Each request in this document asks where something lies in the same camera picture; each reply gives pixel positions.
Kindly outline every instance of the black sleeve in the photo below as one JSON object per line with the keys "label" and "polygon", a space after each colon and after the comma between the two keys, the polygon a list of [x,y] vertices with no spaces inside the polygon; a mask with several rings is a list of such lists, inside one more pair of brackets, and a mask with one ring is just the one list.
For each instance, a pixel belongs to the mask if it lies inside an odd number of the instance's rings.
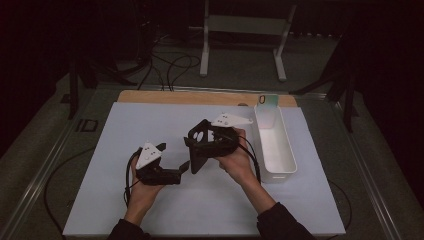
{"label": "black sleeve", "polygon": [[124,219],[120,219],[110,233],[108,240],[148,240],[150,235]]}
{"label": "black sleeve", "polygon": [[315,239],[280,203],[258,216],[257,227],[265,240]]}

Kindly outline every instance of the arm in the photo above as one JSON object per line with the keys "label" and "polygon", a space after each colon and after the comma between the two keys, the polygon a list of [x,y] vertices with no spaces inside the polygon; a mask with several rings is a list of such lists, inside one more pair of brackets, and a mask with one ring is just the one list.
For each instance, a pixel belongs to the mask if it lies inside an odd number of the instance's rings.
{"label": "arm", "polygon": [[[246,132],[235,129],[246,147]],[[268,194],[256,179],[246,152],[238,148],[225,157],[217,157],[219,166],[236,181],[258,213],[258,230],[264,239],[315,239],[289,211]]]}
{"label": "arm", "polygon": [[131,173],[133,176],[131,198],[124,219],[120,219],[113,228],[108,240],[120,239],[150,239],[150,235],[144,233],[140,224],[147,211],[152,207],[156,196],[164,186],[148,186],[136,178],[135,165],[138,157],[131,162]]}

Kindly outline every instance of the dark background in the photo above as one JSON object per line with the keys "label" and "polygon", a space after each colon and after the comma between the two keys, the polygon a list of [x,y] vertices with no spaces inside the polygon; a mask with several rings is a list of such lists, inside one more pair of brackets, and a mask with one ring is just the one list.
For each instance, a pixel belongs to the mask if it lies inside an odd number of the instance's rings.
{"label": "dark background", "polygon": [[[203,1],[140,1],[145,17],[176,38],[203,25]],[[294,36],[341,37],[354,69],[356,90],[385,136],[421,205],[424,204],[424,7],[420,1],[320,1],[299,5]],[[3,155],[31,118],[53,95],[69,70],[70,40],[100,63],[113,67],[133,57],[134,46],[116,36],[136,36],[131,1],[2,1],[0,8],[1,148]],[[271,4],[211,1],[211,12],[279,16]],[[338,58],[329,67],[337,68]]]}

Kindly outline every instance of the person's left hand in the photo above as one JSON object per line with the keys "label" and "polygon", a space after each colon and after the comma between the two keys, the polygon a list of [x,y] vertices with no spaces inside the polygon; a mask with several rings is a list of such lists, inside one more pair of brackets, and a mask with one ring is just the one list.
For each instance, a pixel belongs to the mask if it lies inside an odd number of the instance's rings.
{"label": "person's left hand", "polygon": [[149,186],[140,182],[135,173],[135,165],[137,164],[138,156],[134,157],[131,162],[132,184],[131,198],[128,204],[127,212],[124,219],[130,223],[140,226],[141,221],[146,215],[147,211],[152,207],[155,202],[156,196],[164,185]]}

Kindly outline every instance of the white container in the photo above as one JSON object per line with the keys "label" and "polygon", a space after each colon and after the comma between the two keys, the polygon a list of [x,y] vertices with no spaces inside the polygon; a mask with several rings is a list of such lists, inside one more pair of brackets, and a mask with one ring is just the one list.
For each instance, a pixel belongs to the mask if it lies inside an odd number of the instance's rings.
{"label": "white container", "polygon": [[261,180],[264,183],[281,183],[297,171],[287,136],[278,95],[262,95],[255,106],[253,137]]}

